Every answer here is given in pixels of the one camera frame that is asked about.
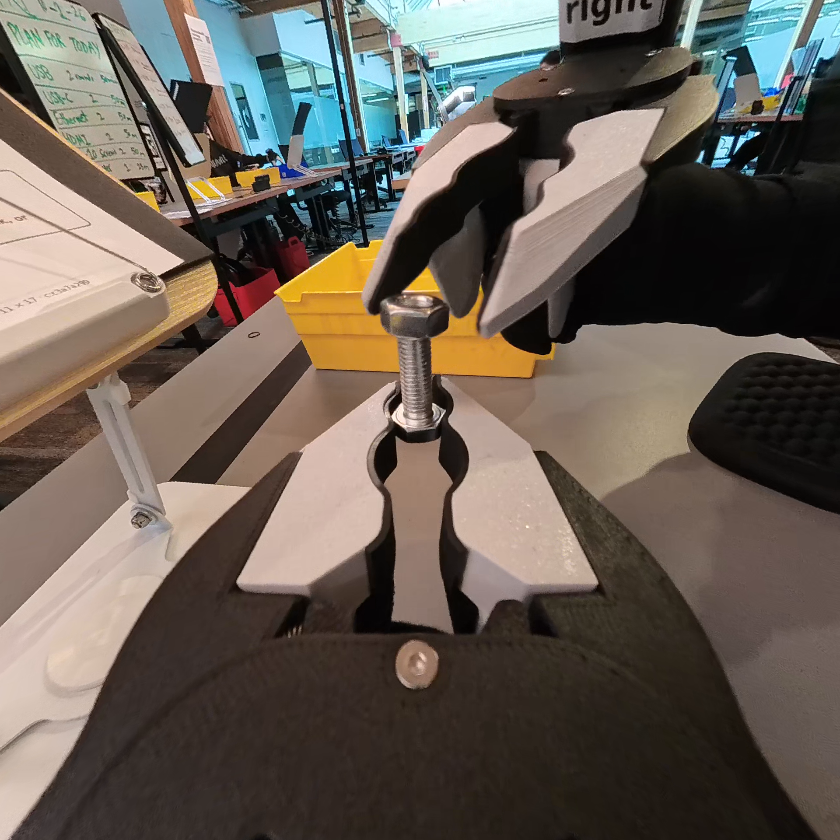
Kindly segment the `steel hex bolt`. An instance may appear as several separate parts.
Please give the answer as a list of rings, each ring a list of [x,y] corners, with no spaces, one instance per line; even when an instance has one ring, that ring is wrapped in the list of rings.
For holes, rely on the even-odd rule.
[[[448,329],[449,308],[424,293],[383,300],[381,325],[397,346],[401,403],[411,421],[431,419],[434,402],[432,339]]]

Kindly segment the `red canister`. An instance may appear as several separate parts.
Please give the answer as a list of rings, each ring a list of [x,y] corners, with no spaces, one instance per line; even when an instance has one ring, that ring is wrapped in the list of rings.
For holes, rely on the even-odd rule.
[[[284,282],[289,282],[311,267],[306,243],[299,237],[279,238],[273,243],[277,264]]]

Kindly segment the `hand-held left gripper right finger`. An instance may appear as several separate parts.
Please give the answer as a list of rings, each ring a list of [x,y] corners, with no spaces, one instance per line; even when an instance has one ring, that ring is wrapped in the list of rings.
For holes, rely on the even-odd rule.
[[[440,573],[457,634],[502,602],[595,592],[598,580],[531,445],[450,380],[438,460],[444,498]]]

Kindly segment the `green-lettered whiteboard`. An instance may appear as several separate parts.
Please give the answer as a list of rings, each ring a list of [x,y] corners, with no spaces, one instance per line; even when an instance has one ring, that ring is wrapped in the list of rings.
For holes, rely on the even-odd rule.
[[[2,1],[2,55],[39,117],[122,182],[156,176],[91,14],[68,1]]]

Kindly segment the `person's right hand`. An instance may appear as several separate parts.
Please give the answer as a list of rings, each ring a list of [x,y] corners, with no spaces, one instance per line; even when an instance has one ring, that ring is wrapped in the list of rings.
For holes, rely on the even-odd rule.
[[[547,354],[556,343],[573,341],[584,326],[707,326],[697,280],[678,280],[667,268],[688,250],[710,175],[708,168],[686,164],[655,176],[627,230],[562,288],[569,300],[561,325],[550,326],[550,305],[544,302],[503,329],[504,340],[519,350]]]

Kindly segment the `steel hex nut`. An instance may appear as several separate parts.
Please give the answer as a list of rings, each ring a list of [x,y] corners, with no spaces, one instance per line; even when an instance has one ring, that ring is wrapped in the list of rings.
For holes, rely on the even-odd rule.
[[[405,414],[405,406],[399,402],[391,414],[394,435],[410,444],[430,443],[439,439],[446,411],[433,403],[431,419],[411,421]]]

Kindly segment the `yellow plastic bin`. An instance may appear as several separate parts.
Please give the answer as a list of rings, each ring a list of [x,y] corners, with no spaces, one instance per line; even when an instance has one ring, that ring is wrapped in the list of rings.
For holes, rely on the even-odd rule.
[[[380,317],[364,308],[361,292],[382,241],[348,243],[281,287],[277,295],[318,370],[398,372],[396,341]],[[469,314],[451,317],[432,341],[433,373],[529,379],[545,355],[524,352],[500,335],[482,338],[477,316],[482,292]]]

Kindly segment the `wooden instruction board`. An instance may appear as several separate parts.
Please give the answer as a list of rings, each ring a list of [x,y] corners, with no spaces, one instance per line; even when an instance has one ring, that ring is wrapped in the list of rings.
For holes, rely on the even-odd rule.
[[[57,381],[47,384],[2,411],[1,439],[21,431],[35,420],[66,403],[92,385],[162,341],[192,327],[207,314],[214,301],[217,273],[207,247],[197,245],[188,234],[175,236],[175,226],[133,197],[119,180],[91,163],[16,99],[5,91],[2,96],[2,139],[36,165],[45,168],[58,182],[80,188],[80,194],[106,209],[117,211],[117,218],[159,245],[175,245],[186,261],[163,274],[170,306],[168,317],[159,325],[135,337],[121,339],[96,358],[80,364]]]

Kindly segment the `small easel whiteboard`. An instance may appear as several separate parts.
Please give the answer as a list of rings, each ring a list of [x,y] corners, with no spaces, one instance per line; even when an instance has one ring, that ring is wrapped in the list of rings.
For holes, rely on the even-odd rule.
[[[164,149],[172,152],[182,167],[207,162],[201,145],[178,111],[157,69],[133,31],[99,12],[92,13],[109,54],[122,68],[145,106]]]

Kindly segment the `white paper poster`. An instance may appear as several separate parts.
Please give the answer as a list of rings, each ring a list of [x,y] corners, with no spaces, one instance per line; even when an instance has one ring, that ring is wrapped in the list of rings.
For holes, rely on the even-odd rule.
[[[185,14],[184,18],[204,82],[212,87],[222,87],[224,79],[207,24],[201,18],[189,14]]]

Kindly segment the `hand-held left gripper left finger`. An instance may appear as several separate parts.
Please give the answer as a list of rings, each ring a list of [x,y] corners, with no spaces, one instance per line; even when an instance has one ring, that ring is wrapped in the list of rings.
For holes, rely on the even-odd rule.
[[[396,466],[390,383],[307,444],[237,585],[326,601],[391,601],[395,534],[384,486]]]

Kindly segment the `printed instruction sheet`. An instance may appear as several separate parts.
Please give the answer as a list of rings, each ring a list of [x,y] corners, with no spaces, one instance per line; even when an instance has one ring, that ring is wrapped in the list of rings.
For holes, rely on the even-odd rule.
[[[1,403],[13,406],[120,340],[162,323],[162,279],[183,259],[1,142]]]

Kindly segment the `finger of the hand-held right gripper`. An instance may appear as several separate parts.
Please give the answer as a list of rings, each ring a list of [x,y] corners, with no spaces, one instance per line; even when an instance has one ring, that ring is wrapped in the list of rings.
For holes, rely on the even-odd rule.
[[[500,333],[549,301],[627,229],[664,114],[662,108],[619,111],[573,127],[570,162],[541,183],[534,208],[502,241],[478,316],[482,336]]]
[[[379,313],[429,269],[451,312],[465,316],[501,231],[521,209],[516,129],[467,125],[412,174],[365,282],[365,309]]]

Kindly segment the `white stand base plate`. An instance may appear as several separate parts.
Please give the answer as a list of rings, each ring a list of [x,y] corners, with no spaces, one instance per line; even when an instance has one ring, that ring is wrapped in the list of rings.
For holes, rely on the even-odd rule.
[[[2,750],[33,730],[86,718],[152,595],[246,487],[166,482],[167,520],[135,529],[125,503],[1,632]]]

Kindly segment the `white support bracket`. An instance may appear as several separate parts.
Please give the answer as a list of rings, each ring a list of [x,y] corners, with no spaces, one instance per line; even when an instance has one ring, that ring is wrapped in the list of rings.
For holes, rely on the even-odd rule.
[[[171,532],[158,484],[150,462],[137,435],[131,415],[131,394],[118,373],[111,373],[87,389],[87,397],[106,438],[112,456],[127,488],[130,516],[135,509],[144,509],[157,516],[157,521],[140,529]]]

